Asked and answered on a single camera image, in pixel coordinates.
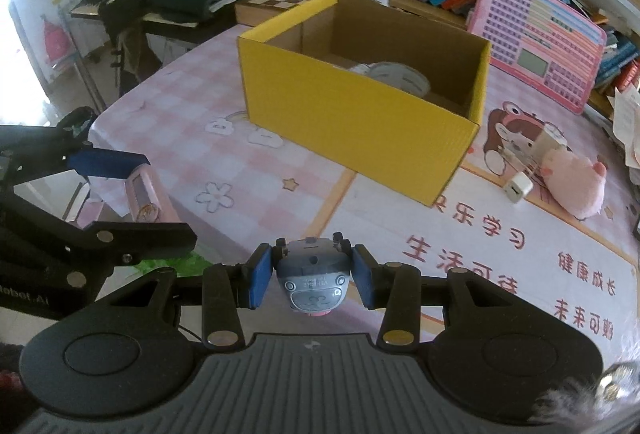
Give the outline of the grey toy stapler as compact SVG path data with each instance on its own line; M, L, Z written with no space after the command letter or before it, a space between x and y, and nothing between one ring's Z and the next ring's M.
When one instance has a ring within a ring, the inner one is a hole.
M352 276L352 245L341 232L331 238L280 238L273 268L296 312L324 316L342 304Z

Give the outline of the pink plush pig toy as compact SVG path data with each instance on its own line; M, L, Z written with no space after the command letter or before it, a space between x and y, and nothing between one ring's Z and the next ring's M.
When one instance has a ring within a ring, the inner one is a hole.
M601 161L591 162L566 148L547 151L540 174L552 198L578 220L602 209L608 169Z

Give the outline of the pink comb case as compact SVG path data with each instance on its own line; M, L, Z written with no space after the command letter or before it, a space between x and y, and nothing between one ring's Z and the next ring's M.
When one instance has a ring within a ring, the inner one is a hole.
M135 223L179 223L160 178L149 164L135 168L125 182L129 214Z

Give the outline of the stack of papers and books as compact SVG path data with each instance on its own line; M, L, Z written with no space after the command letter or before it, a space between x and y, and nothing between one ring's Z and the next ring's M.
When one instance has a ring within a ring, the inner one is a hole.
M628 168L640 168L639 164L639 93L632 87L608 98L613 103L613 134L623 144Z

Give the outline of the white charger plug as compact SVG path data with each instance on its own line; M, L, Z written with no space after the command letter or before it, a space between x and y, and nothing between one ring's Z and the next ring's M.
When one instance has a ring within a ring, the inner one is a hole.
M503 185L503 191L512 203L524 200L533 190L534 183L525 172L517 172Z

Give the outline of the small beige cube box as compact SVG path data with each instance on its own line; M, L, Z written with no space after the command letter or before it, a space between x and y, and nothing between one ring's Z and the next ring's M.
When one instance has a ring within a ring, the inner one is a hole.
M548 151L566 147L567 140L561 131L555 125L546 123L534 141L530 157L535 163L541 164Z

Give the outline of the pink checkered table mat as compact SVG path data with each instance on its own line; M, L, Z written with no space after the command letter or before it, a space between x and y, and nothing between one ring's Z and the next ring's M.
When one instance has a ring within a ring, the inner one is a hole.
M259 243L341 232L379 261L430 276L463 267L585 333L606 362L629 355L638 316L637 245L625 210L578 222L462 168L434 206L247 120L241 27L195 47L114 102L90 132L98 146L151 161L180 217L215 262Z

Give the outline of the clear tape roll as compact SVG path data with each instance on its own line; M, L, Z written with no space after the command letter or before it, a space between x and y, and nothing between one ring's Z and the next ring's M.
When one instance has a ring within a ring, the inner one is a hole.
M399 62L356 64L349 71L420 98L424 98L431 91L431 83L423 73Z

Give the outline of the yellow cardboard box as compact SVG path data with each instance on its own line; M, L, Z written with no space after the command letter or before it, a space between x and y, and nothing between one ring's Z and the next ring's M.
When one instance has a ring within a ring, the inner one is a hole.
M238 39L250 120L434 206L480 126L491 46L371 0L309 0ZM391 61L423 73L416 97L350 72Z

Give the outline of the pink learning tablet toy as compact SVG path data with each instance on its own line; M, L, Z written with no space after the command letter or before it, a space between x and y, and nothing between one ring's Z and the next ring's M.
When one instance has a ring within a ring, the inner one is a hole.
M606 44L591 20L559 0L477 0L468 31L490 42L495 67L584 111Z

